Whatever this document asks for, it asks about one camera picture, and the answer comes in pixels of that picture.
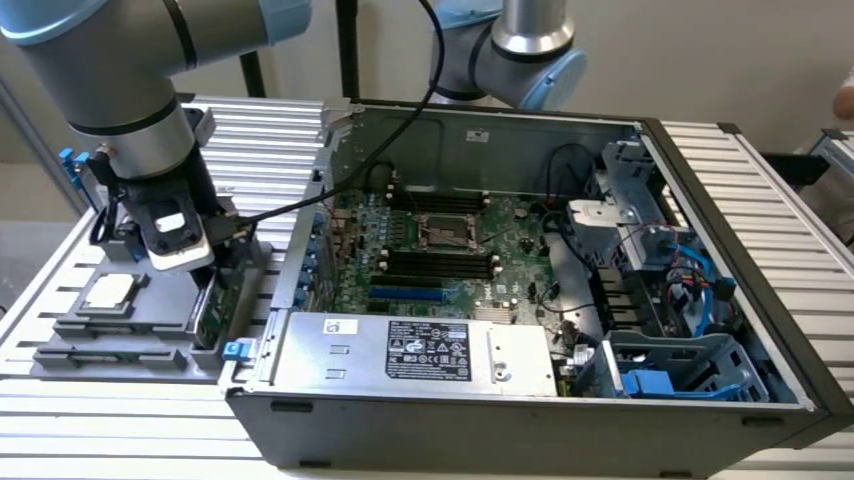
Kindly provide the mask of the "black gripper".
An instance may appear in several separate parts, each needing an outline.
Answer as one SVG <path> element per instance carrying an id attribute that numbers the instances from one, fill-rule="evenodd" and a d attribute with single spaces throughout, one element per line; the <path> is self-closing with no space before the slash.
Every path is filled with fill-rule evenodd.
<path id="1" fill-rule="evenodd" d="M 144 257 L 155 270 L 211 279 L 220 249 L 211 244 L 207 224 L 226 210 L 200 149 L 194 147 L 162 173 L 125 178 L 112 172 L 109 192 L 136 224 Z"/>

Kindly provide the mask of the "person's hand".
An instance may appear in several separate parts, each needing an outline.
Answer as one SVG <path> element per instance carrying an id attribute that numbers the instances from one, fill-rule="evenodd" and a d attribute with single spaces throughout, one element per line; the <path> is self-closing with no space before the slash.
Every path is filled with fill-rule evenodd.
<path id="1" fill-rule="evenodd" d="M 833 100 L 834 117 L 842 121 L 854 119 L 854 71 L 850 71 Z"/>

